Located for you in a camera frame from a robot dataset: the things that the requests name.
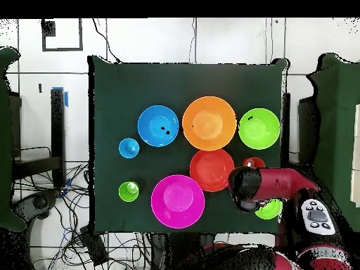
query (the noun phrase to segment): orange bowl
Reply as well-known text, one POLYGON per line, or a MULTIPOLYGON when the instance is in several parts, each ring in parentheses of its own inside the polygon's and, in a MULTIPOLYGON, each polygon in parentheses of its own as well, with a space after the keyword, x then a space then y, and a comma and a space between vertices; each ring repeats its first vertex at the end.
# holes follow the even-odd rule
POLYGON ((227 145, 236 130, 233 108, 216 96, 193 101, 183 116, 184 135, 197 149, 212 151, 227 145))

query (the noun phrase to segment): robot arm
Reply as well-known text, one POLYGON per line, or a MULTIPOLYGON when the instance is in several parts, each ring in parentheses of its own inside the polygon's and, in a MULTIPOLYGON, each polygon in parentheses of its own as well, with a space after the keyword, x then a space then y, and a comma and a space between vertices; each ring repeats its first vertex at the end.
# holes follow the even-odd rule
POLYGON ((299 236, 294 246, 296 262, 303 269, 351 270, 349 255, 321 199, 320 187, 305 174, 295 169, 237 167, 229 175, 228 188, 236 207, 243 212, 258 210, 272 198, 298 198, 291 202, 294 210, 287 225, 299 236))

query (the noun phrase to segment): black stand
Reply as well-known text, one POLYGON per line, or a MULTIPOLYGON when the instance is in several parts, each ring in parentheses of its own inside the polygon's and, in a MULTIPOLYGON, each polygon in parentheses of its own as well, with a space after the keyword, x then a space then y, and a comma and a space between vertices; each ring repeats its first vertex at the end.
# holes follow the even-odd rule
MULTIPOLYGON (((13 119, 13 157, 20 156, 20 106, 21 98, 10 96, 13 119)), ((64 140, 64 98, 63 90, 51 90, 51 157, 37 160, 15 161, 13 180, 47 171, 53 173, 53 186, 65 186, 65 140, 64 140)))

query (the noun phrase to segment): floor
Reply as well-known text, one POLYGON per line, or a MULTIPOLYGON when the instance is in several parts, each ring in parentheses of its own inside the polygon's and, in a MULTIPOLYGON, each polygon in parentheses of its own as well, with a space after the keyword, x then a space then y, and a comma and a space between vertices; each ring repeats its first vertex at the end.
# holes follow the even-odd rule
MULTIPOLYGON (((79 47, 79 20, 55 19, 55 22, 56 35, 46 38, 46 48, 79 47)), ((287 91, 291 94, 290 158, 294 162, 299 150, 297 102, 311 96, 314 90, 305 75, 315 71, 322 53, 336 53, 352 62, 360 60, 359 24, 358 18, 198 18, 194 40, 192 18, 96 19, 97 29, 108 38, 111 51, 124 62, 263 64, 274 58, 287 58, 290 61, 287 91)), ((0 20, 0 46, 15 47, 21 54, 20 60, 9 67, 6 76, 11 89, 22 97, 23 148, 51 147, 50 90, 63 87, 68 92, 68 106, 65 107, 68 178, 72 178, 76 171, 72 168, 80 166, 81 169, 89 159, 86 57, 97 55, 115 62, 105 39, 96 32, 92 19, 82 19, 82 41, 82 51, 42 51, 40 20, 0 20)), ((22 159, 40 158, 46 154, 46 149, 26 150, 22 159)), ((49 182, 42 176, 36 176, 34 181, 39 186, 49 182)), ((33 189, 24 185, 28 183, 26 181, 18 183, 22 183, 21 190, 15 192, 14 200, 24 198, 33 189)), ((72 183, 86 187, 82 173, 72 183)), ((68 198, 72 200, 76 195, 69 192, 68 198)), ((89 209, 85 208, 88 200, 87 196, 82 196, 78 203, 80 207, 76 209, 80 227, 89 220, 89 209)), ((58 199, 56 207, 62 214, 64 227, 70 227, 69 212, 62 199, 58 199)), ((109 233, 102 237, 113 259, 141 257, 139 250, 134 250, 132 256, 135 233, 109 233)), ((274 245, 273 235, 256 233, 219 234, 217 240, 274 245)), ((39 260, 34 264, 37 270, 48 269, 50 260, 41 259, 53 258, 63 243, 64 229, 56 210, 51 210, 49 218, 36 220, 30 244, 33 261, 39 260)), ((142 270, 143 258, 134 266, 142 270)), ((54 268, 85 270, 81 265, 64 266, 60 263, 54 268)), ((86 265, 86 270, 123 268, 124 265, 117 262, 106 264, 104 268, 86 265)))

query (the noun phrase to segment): red bowl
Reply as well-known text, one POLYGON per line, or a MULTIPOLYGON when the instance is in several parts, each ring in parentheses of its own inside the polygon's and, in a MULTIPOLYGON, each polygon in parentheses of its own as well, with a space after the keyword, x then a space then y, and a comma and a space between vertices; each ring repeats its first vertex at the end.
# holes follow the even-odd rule
POLYGON ((215 192, 227 187, 233 168, 233 159, 225 150, 200 150, 191 160, 190 176, 203 191, 215 192))
POLYGON ((265 167, 265 163, 262 161, 261 158, 249 157, 243 161, 243 166, 248 166, 251 168, 265 167))

